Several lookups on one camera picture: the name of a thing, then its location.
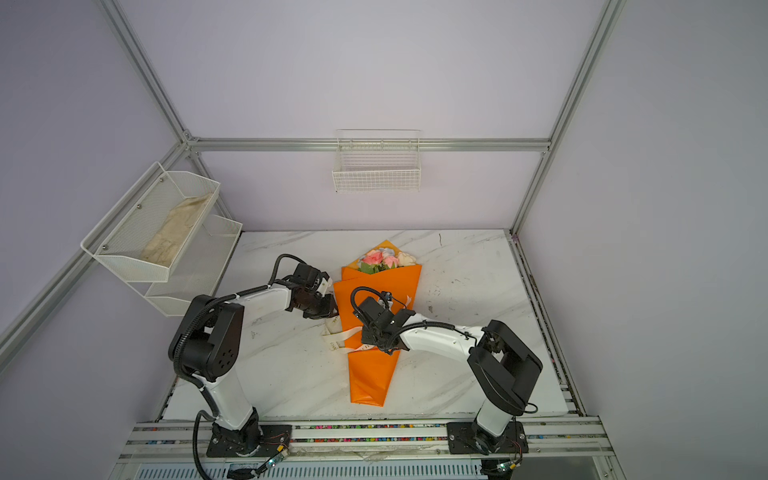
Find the cream printed ribbon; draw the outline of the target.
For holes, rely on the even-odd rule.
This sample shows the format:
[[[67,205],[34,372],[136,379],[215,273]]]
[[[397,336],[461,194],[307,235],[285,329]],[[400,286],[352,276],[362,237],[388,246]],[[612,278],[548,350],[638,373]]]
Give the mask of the cream printed ribbon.
[[[413,310],[412,307],[415,300],[414,297],[408,295],[404,300],[402,300],[393,296],[391,292],[389,293],[392,297],[392,300],[390,301],[390,308],[394,312],[397,312],[403,307]],[[358,300],[357,298],[354,298],[353,300],[347,299],[347,309],[345,310],[346,319],[352,320],[352,323],[348,327],[344,326],[343,318],[341,316],[342,311],[340,310],[337,302],[337,315],[333,318],[324,319],[326,323],[324,341],[329,344],[331,349],[346,349],[350,352],[379,350],[376,347],[365,345],[361,342],[362,323],[358,319],[358,305],[361,304],[367,297],[364,297],[362,300]]]

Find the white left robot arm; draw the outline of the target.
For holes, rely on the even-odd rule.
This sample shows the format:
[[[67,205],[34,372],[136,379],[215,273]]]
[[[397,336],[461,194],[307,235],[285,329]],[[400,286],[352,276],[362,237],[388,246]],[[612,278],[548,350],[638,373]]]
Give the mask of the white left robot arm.
[[[211,423],[209,455],[267,457],[256,468],[228,470],[228,479],[258,479],[287,457],[292,428],[278,426],[273,435],[264,432],[235,371],[244,320],[248,311],[261,317],[295,309],[305,319],[332,318],[337,314],[332,285],[327,272],[295,255],[281,254],[266,284],[219,297],[201,294],[191,301],[168,357],[178,379],[194,386],[207,405],[197,412],[192,427],[192,456],[200,478],[211,477],[198,448],[203,420]]]

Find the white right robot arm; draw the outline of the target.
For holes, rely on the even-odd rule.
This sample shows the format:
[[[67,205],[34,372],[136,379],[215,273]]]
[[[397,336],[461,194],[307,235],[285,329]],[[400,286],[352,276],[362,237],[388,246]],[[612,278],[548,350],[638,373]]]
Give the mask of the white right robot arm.
[[[388,355],[421,351],[465,362],[485,396],[470,422],[446,425],[452,454],[509,454],[519,463],[528,452],[518,418],[543,371],[539,357],[505,323],[484,327],[429,319],[406,307],[393,311],[389,292],[357,287],[350,294],[354,316],[362,323],[362,341]]]

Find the orange wrapping paper sheet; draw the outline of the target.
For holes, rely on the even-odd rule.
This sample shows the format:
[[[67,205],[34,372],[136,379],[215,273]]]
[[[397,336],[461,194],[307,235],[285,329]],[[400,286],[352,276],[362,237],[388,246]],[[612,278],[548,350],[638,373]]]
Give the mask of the orange wrapping paper sheet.
[[[384,241],[371,250],[376,249],[381,250],[384,257],[397,256],[402,251],[389,241]],[[335,300],[342,311],[341,316],[345,327],[352,323],[352,320],[346,319],[345,310],[347,299],[350,299],[356,287],[370,287],[379,292],[389,291],[402,300],[408,295],[415,298],[417,293],[421,274],[421,266],[418,263],[414,266],[385,268],[375,274],[366,274],[360,271],[359,264],[367,253],[343,267],[341,280],[334,284]],[[397,353],[388,355],[379,350],[348,351],[350,402],[382,407],[386,401],[398,358]]]

